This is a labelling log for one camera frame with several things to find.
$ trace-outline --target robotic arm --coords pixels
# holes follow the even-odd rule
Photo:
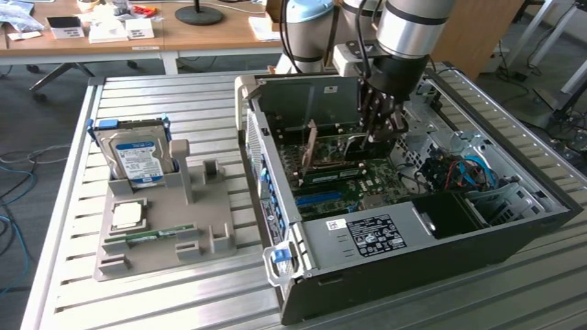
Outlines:
[[[322,55],[332,44],[339,73],[355,73],[351,63],[360,66],[366,138],[350,144],[346,154],[348,160],[376,157],[374,150],[392,147],[407,132],[404,101],[419,83],[455,0],[344,0],[342,12],[332,0],[284,1],[286,37],[300,70],[322,71]],[[380,17],[378,26],[375,17]]]
[[[404,101],[424,73],[452,7],[454,0],[386,0],[370,46],[372,65],[363,69],[360,113],[367,138],[362,149],[407,132]]]

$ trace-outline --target blue hard drive label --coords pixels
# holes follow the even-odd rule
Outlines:
[[[407,247],[392,218],[387,214],[347,222],[347,228],[362,256],[374,256]]]
[[[163,178],[160,160],[153,156],[156,150],[155,143],[151,141],[116,145],[120,165],[127,178],[136,184],[147,186]]]

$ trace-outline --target slotted metal surface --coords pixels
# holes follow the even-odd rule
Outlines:
[[[189,163],[219,159],[231,191],[236,256],[132,278],[92,280],[108,168],[81,118],[72,149],[77,159],[65,168],[71,173],[60,188],[23,329],[570,329],[584,323],[587,212],[503,264],[294,327],[280,326],[233,130],[232,81],[239,74],[251,72],[112,78],[88,89],[84,103],[87,115],[97,119],[167,112],[173,137],[189,140]],[[586,178],[458,73],[446,71],[442,77],[587,206]],[[443,102],[456,126],[472,128]]]

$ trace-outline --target desk leg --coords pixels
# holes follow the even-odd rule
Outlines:
[[[165,67],[165,74],[177,74],[177,52],[161,52],[163,66]]]

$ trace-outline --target power supply label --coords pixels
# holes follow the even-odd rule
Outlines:
[[[362,256],[374,256],[407,247],[392,218],[387,214],[347,222],[347,228]]]

